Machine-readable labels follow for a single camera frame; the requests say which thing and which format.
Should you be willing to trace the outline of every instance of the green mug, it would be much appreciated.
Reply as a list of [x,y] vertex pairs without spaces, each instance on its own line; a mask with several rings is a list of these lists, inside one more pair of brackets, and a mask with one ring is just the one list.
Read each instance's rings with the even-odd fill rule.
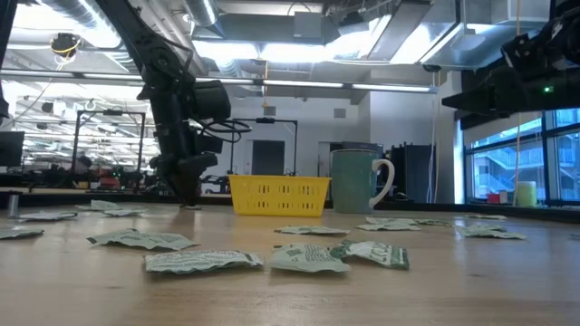
[[[374,206],[387,195],[395,177],[393,164],[388,159],[379,159],[377,152],[371,150],[335,150],[331,163],[333,207],[337,213],[372,213]],[[376,171],[383,164],[389,169],[387,183],[373,197],[377,188]]]

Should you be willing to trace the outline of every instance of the computer monitor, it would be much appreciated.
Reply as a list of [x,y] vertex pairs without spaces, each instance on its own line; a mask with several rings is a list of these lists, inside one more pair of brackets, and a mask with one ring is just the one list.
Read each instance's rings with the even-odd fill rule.
[[0,167],[20,167],[23,144],[23,131],[0,131]]

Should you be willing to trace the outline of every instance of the workbench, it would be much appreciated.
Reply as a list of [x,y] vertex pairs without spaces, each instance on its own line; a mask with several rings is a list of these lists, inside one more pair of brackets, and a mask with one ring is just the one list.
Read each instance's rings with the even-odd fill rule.
[[[384,211],[376,217],[443,218],[456,225],[501,224],[526,241],[464,239],[453,228],[366,232],[364,216],[236,216],[231,206],[142,204],[143,217],[80,213],[40,227],[44,235],[0,241],[0,321],[6,326],[105,325],[578,325],[580,225],[510,217],[482,221],[462,213]],[[23,208],[23,213],[41,208]],[[70,211],[72,206],[46,211]],[[0,226],[14,225],[0,217]],[[284,235],[286,225],[350,228],[346,237]],[[189,275],[144,272],[146,250],[94,246],[86,237],[123,228],[180,233],[202,243],[186,250],[259,253],[264,269]],[[357,258],[348,273],[271,270],[274,245],[335,245],[348,238],[409,249],[411,269]]]

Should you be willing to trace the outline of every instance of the mug handle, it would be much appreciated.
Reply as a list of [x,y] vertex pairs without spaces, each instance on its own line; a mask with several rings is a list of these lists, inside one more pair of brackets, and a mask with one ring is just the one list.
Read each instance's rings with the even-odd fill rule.
[[386,165],[389,169],[389,176],[387,177],[387,183],[384,185],[381,193],[376,197],[369,199],[369,207],[374,207],[377,205],[385,195],[389,192],[392,186],[392,181],[395,179],[395,166],[388,159],[375,159],[372,161],[371,169],[376,172],[381,165]]

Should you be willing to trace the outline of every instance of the yellow basket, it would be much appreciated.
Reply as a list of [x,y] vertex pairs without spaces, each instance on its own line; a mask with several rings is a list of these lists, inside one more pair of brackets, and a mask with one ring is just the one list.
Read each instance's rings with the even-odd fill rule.
[[229,175],[234,210],[254,216],[321,216],[329,177]]

